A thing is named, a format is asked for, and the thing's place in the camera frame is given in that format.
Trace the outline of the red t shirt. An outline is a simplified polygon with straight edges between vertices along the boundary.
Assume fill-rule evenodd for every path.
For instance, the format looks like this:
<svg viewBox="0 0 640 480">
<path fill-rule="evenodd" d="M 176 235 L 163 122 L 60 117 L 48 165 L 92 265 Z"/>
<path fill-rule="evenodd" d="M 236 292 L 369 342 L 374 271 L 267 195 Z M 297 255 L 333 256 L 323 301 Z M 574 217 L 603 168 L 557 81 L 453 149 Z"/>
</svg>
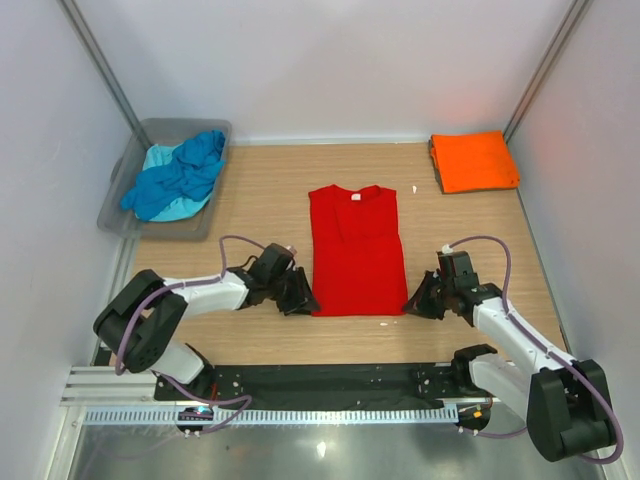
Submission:
<svg viewBox="0 0 640 480">
<path fill-rule="evenodd" d="M 408 285 L 397 192 L 329 185 L 309 193 L 316 317 L 400 316 Z"/>
</svg>

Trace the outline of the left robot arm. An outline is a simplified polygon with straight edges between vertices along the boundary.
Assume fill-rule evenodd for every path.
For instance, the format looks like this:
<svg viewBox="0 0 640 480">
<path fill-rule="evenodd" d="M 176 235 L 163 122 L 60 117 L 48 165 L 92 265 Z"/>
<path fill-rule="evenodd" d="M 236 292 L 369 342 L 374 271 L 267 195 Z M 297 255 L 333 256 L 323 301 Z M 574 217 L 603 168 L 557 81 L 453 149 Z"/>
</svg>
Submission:
<svg viewBox="0 0 640 480">
<path fill-rule="evenodd" d="M 217 311 L 239 311 L 266 300 L 288 315 L 321 310 L 292 249 L 271 243 L 240 266 L 218 275 L 169 279 L 138 272 L 98 315 L 93 331 L 116 355 L 116 371 L 151 371 L 175 381 L 189 399 L 212 398 L 215 369 L 195 348 L 173 339 L 181 321 Z"/>
</svg>

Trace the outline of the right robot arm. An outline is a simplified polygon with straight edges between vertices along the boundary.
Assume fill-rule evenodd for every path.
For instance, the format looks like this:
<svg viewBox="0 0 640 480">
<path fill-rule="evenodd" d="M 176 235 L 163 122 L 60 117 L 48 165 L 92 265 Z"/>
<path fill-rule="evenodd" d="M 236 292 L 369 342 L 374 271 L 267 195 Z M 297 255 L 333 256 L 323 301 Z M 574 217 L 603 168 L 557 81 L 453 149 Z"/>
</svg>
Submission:
<svg viewBox="0 0 640 480">
<path fill-rule="evenodd" d="M 455 353 L 452 387 L 472 396 L 480 389 L 501 400 L 525 423 L 539 454 L 550 462 L 611 447 L 616 461 L 623 447 L 604 370 L 578 361 L 533 328 L 512 306 L 507 288 L 481 283 L 465 251 L 437 253 L 439 267 L 426 272 L 404 311 L 428 319 L 447 312 L 498 344 Z"/>
</svg>

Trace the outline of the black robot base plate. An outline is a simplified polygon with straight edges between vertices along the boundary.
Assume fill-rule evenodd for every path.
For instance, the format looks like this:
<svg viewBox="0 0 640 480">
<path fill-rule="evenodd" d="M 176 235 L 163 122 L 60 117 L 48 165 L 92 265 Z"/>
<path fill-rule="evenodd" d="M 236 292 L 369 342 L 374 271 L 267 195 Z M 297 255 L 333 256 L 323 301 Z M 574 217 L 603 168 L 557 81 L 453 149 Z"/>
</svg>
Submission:
<svg viewBox="0 0 640 480">
<path fill-rule="evenodd" d="M 484 398 L 489 393 L 449 363 L 377 363 L 343 365 L 205 366 L 189 383 L 189 393 L 212 400 L 242 394 L 253 401 Z"/>
</svg>

